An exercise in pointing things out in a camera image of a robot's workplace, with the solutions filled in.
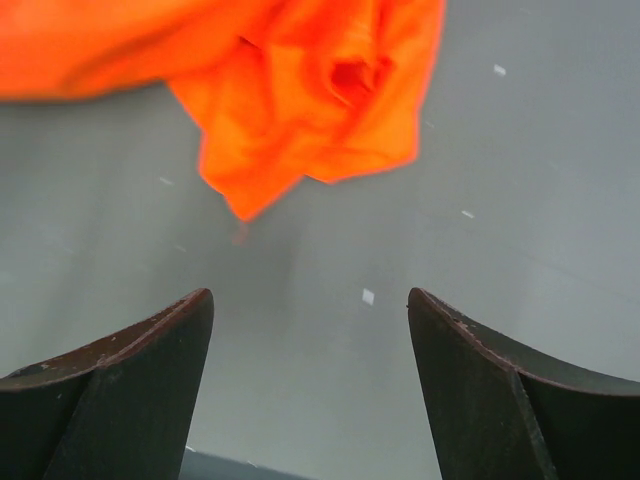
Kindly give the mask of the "orange t shirt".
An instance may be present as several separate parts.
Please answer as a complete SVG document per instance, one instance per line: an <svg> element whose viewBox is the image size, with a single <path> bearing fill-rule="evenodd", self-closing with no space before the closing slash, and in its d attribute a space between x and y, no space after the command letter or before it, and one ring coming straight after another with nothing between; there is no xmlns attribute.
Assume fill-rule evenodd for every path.
<svg viewBox="0 0 640 480"><path fill-rule="evenodd" d="M164 82L199 171L249 221L304 178L414 161L443 1L5 1L1 97L80 100Z"/></svg>

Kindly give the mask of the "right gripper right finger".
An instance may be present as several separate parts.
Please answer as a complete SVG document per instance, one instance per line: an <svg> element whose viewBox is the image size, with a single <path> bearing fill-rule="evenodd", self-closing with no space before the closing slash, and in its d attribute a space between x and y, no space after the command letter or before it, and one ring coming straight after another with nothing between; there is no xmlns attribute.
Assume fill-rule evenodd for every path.
<svg viewBox="0 0 640 480"><path fill-rule="evenodd" d="M421 288L407 308L443 478L638 478L638 382L544 354Z"/></svg>

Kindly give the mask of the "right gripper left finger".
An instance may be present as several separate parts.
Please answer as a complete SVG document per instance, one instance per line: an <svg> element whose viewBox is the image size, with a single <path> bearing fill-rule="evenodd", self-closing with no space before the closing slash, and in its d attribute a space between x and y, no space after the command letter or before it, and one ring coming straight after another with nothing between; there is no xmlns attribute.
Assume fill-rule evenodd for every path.
<svg viewBox="0 0 640 480"><path fill-rule="evenodd" d="M1 380L4 479L176 479L214 318L198 289Z"/></svg>

